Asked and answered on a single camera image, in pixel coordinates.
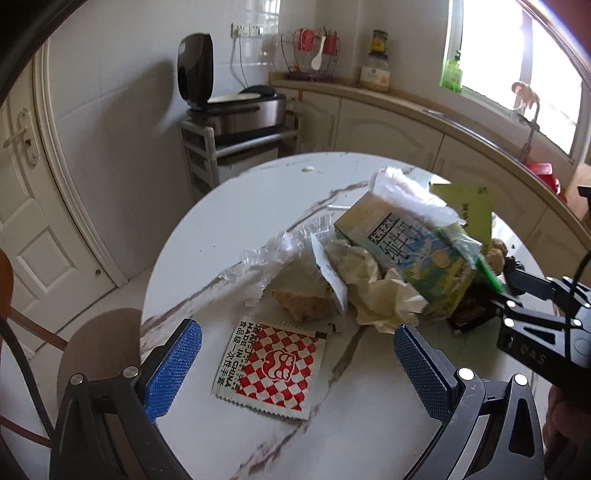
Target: screw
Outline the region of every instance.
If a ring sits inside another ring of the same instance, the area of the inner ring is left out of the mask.
[[[137,374],[139,373],[139,369],[138,367],[126,367],[125,370],[123,370],[123,376],[125,378],[133,378],[135,377]]]
[[[460,378],[463,380],[472,380],[474,378],[474,372],[469,368],[461,368],[457,372]]]
[[[527,385],[527,378],[525,375],[517,374],[515,376],[515,383],[524,387]]]
[[[82,376],[82,374],[74,374],[70,377],[70,383],[72,385],[80,385],[83,380],[84,377]]]

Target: kitchen cabinet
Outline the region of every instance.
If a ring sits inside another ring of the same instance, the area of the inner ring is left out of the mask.
[[[333,151],[339,121],[340,97],[321,93],[277,89],[287,97],[287,107],[300,116],[298,151],[301,153]]]
[[[342,100],[335,150],[393,158],[431,171],[443,133],[402,115]]]
[[[587,253],[587,249],[574,232],[550,208],[542,215],[525,246],[538,262],[544,275],[554,278],[572,278]],[[590,269],[585,269],[581,282],[591,286]]]
[[[503,167],[447,135],[433,173],[452,183],[488,187],[495,213],[522,241],[530,236],[546,209],[543,200]]]

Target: green bottle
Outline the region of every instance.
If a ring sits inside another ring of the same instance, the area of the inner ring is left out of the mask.
[[[462,92],[462,70],[460,68],[460,56],[461,52],[456,51],[456,55],[448,60],[445,68],[443,69],[443,75],[441,76],[441,85],[452,92]]]

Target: white spoon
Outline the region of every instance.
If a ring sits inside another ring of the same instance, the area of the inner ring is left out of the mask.
[[[324,50],[324,42],[326,41],[326,36],[322,35],[322,40],[320,40],[320,51],[318,52],[318,55],[316,57],[314,57],[314,59],[312,60],[312,70],[320,70],[320,67],[322,67],[322,52]]]

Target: condiment packet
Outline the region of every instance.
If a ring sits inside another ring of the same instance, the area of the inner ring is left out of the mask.
[[[239,405],[307,419],[325,333],[284,330],[244,319],[234,330],[212,393]]]

